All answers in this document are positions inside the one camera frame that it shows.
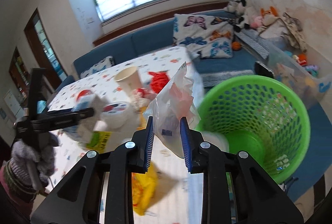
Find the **grey gloved left hand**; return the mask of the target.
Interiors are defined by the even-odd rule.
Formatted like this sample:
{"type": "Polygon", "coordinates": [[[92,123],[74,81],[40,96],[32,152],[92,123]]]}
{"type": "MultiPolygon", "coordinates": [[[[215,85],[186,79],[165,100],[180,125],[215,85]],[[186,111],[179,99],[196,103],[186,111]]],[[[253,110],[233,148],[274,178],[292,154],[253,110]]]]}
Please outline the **grey gloved left hand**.
{"type": "Polygon", "coordinates": [[[35,191],[48,185],[48,178],[55,172],[55,151],[59,146],[58,138],[47,133],[42,135],[42,149],[36,150],[19,139],[11,151],[10,166],[13,174],[25,185],[35,191]]]}

